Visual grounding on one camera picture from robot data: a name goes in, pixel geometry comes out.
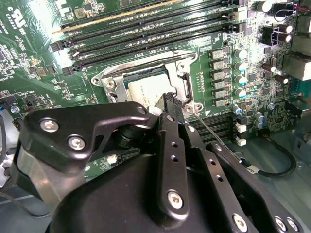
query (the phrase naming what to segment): white label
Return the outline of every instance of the white label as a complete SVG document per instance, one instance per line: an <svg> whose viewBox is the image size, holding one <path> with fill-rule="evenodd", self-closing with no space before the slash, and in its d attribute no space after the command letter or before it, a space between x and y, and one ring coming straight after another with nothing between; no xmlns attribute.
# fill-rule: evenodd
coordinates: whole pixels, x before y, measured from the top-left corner
<svg viewBox="0 0 311 233"><path fill-rule="evenodd" d="M255 167L254 165L249 166L248 168L246 168L246 170L251 173L251 174L256 174L258 173L258 171L260 170L259 168Z"/></svg>

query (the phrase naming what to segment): cable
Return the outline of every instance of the cable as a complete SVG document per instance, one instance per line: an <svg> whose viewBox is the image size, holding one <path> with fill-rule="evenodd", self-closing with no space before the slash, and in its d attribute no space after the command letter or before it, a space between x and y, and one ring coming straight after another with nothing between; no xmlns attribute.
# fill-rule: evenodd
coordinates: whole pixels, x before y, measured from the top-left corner
<svg viewBox="0 0 311 233"><path fill-rule="evenodd" d="M270 172L265 172L263 170L259 170L258 174L265 176L265 177L270 177L270 178L282 178L282 177L285 177L285 176L292 174L295 171L296 166L297 166L294 156L288 150L286 150L284 147L282 147L280 144L278 144L276 141L272 140L268 135L265 134L265 135L263 135L263 137L267 141L269 141L272 145L274 145L275 148L277 148L279 151L283 152L290 159L291 165L287 170L280 172L280 173L270 173Z"/></svg>
<svg viewBox="0 0 311 233"><path fill-rule="evenodd" d="M277 20L276 19L276 17L277 17L277 14L279 13L279 12L282 12L282 11L286 11L286 12L292 12L292 14L291 15L289 15L289 16L287 16L287 17L285 17L283 20ZM292 17L294 15L294 10L286 10L286 9L282 9L282 10L278 10L275 14L274 14L274 19L275 19L275 21L276 22L283 22L283 21L285 21L285 20L287 20L287 19L289 19L290 17Z"/></svg>
<svg viewBox="0 0 311 233"><path fill-rule="evenodd" d="M44 217L47 217L47 216L50 215L50 213L47 213L47 214L44 214L44 215L36 215L36 214L32 213L30 210L28 210L22 203L20 203L15 198L11 197L10 195L8 195L6 193L0 192L0 197L3 197L3 198L6 198L6 199L10 200L13 204L15 204L17 207L19 207L23 211L25 211L31 217L34 217L34 218L44 218Z"/></svg>
<svg viewBox="0 0 311 233"><path fill-rule="evenodd" d="M5 156L6 156L6 131L5 131L4 120L1 114L0 114L0 127L1 127L1 136L2 136L2 151L0 155L0 165L1 165L3 161L5 160Z"/></svg>

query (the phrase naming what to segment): screw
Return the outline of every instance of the screw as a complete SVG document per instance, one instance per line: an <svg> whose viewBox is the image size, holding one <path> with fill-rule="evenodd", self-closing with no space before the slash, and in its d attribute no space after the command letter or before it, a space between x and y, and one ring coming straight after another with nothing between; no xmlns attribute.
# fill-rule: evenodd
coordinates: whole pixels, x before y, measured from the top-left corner
<svg viewBox="0 0 311 233"><path fill-rule="evenodd" d="M232 218L233 218L235 225L240 229L241 232L247 232L246 222L240 215L234 214Z"/></svg>
<svg viewBox="0 0 311 233"><path fill-rule="evenodd" d="M173 208L180 209L183 206L183 200L178 193L174 191L170 191L167 194L167 197L169 199L169 203L171 204Z"/></svg>
<svg viewBox="0 0 311 233"><path fill-rule="evenodd" d="M106 87L108 89L113 89L115 87L115 83L113 81L107 81L106 82Z"/></svg>
<svg viewBox="0 0 311 233"><path fill-rule="evenodd" d="M171 115L167 115L166 118L167 118L169 121L171 121L171 122L174 121L174 118L173 118Z"/></svg>
<svg viewBox="0 0 311 233"><path fill-rule="evenodd" d="M282 229L282 231L286 231L286 226L283 223L283 221L278 216L275 216L274 219L275 219L277 225Z"/></svg>
<svg viewBox="0 0 311 233"><path fill-rule="evenodd" d="M267 106L267 108L269 110L273 110L275 107L276 107L276 105L274 103L269 103L268 106Z"/></svg>
<svg viewBox="0 0 311 233"><path fill-rule="evenodd" d="M19 113L19 112L20 112L19 107L17 107L17 106L12 106L11 107L11 113L16 114L16 113Z"/></svg>
<svg viewBox="0 0 311 233"><path fill-rule="evenodd" d="M188 125L188 129L189 129L191 132L195 132L195 128L193 128L191 125Z"/></svg>
<svg viewBox="0 0 311 233"><path fill-rule="evenodd" d="M218 144L215 144L215 147L218 151L222 151L223 149L218 145Z"/></svg>
<svg viewBox="0 0 311 233"><path fill-rule="evenodd" d="M82 138L74 136L68 139L68 145L75 150L82 150L86 143Z"/></svg>
<svg viewBox="0 0 311 233"><path fill-rule="evenodd" d="M299 231L297 225L294 223L294 221L291 218L287 218L288 223L290 224L290 226L297 232Z"/></svg>
<svg viewBox="0 0 311 233"><path fill-rule="evenodd" d="M85 171L89 171L91 169L90 165L86 165L86 168L84 169Z"/></svg>
<svg viewBox="0 0 311 233"><path fill-rule="evenodd" d="M46 132L53 133L58 130L58 124L53 120L44 120L40 123L41 129Z"/></svg>

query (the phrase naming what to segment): capacitor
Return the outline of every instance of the capacitor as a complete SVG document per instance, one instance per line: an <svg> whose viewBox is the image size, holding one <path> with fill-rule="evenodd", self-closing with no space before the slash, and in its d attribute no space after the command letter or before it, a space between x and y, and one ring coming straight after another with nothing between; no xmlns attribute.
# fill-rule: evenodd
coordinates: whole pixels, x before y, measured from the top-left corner
<svg viewBox="0 0 311 233"><path fill-rule="evenodd" d="M272 8L272 3L269 0L268 1L261 1L257 4L256 8L258 11L268 12Z"/></svg>
<svg viewBox="0 0 311 233"><path fill-rule="evenodd" d="M291 33L293 31L293 27L291 25L281 24L278 27L279 31L282 33Z"/></svg>
<svg viewBox="0 0 311 233"><path fill-rule="evenodd" d="M258 122L264 122L264 116L261 114L261 112L257 112L254 115L254 118L258 121Z"/></svg>
<svg viewBox="0 0 311 233"><path fill-rule="evenodd" d="M236 104L232 107L232 111L238 115L241 114L243 112L243 110L241 108L239 108L239 106L237 106Z"/></svg>
<svg viewBox="0 0 311 233"><path fill-rule="evenodd" d="M247 51L243 49L237 49L234 51L234 56L241 60L244 60L247 57Z"/></svg>
<svg viewBox="0 0 311 233"><path fill-rule="evenodd" d="M246 91L242 88L236 89L234 93L240 98L244 98L246 96Z"/></svg>
<svg viewBox="0 0 311 233"><path fill-rule="evenodd" d="M282 34L282 33L279 33L278 34L278 40L279 41L283 41L285 43L288 43L290 42L292 39L292 36L291 35L287 35L287 34Z"/></svg>
<svg viewBox="0 0 311 233"><path fill-rule="evenodd" d="M288 83L288 78L282 76L282 75L276 75L274 77L275 80L277 80L278 82L282 83L282 84L287 84Z"/></svg>
<svg viewBox="0 0 311 233"><path fill-rule="evenodd" d="M263 127L264 127L264 123L259 122L257 120L255 120L254 124L255 124L256 128L258 128L258 129L263 129Z"/></svg>
<svg viewBox="0 0 311 233"><path fill-rule="evenodd" d="M235 82L237 82L240 85L245 85L247 83L247 78L245 78L243 75L239 74L234 79Z"/></svg>
<svg viewBox="0 0 311 233"><path fill-rule="evenodd" d="M275 66L273 66L273 65L271 65L271 64L268 64L268 63L262 64L262 68L263 68L264 70L269 71L269 72L275 72L275 70L276 70L276 67L275 67Z"/></svg>
<svg viewBox="0 0 311 233"><path fill-rule="evenodd" d="M247 63L236 62L234 64L234 68L239 70L239 71L245 71L247 69Z"/></svg>

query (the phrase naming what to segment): green circuit board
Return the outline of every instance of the green circuit board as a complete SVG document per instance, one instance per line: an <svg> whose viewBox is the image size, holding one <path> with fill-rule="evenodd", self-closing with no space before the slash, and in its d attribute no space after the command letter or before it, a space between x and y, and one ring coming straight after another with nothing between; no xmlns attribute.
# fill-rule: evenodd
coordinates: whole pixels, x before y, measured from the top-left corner
<svg viewBox="0 0 311 233"><path fill-rule="evenodd" d="M256 135L253 123L258 111L265 116L271 131L284 130L290 125L283 107L290 95L291 82L283 85L273 76L281 71L283 55L290 51L291 44L280 42L270 47L262 43L262 29L277 23L273 15L256 10L254 4L257 1L249 0L244 6L222 2L174 1L76 30L54 33L163 2L2 1L0 101L7 103L18 127L17 120L34 110L109 103L103 87L92 83L92 78L107 67L166 51L193 51L198 57L190 66L190 75L194 101L203 106L198 113L202 118L229 113L236 104L247 117L250 135ZM242 20L232 18L239 11L244 11L247 16ZM295 23L296 16L287 21L294 28ZM242 24L246 28L241 31L231 27ZM57 42L63 47L57 47L55 51L52 45ZM240 61L234 52L240 48L248 53L244 60L248 68L243 71L234 66ZM223 103L219 105L215 104L216 90L212 78L214 62L218 61L211 55L215 50L224 50L221 69L227 69L227 82L223 87L225 97L221 96ZM263 63L270 63L271 58L277 60L274 73L261 68ZM246 85L234 81L239 74L248 80ZM246 92L246 96L240 98L235 94L239 88ZM100 164L105 165L104 162L93 163L91 167L102 167Z"/></svg>

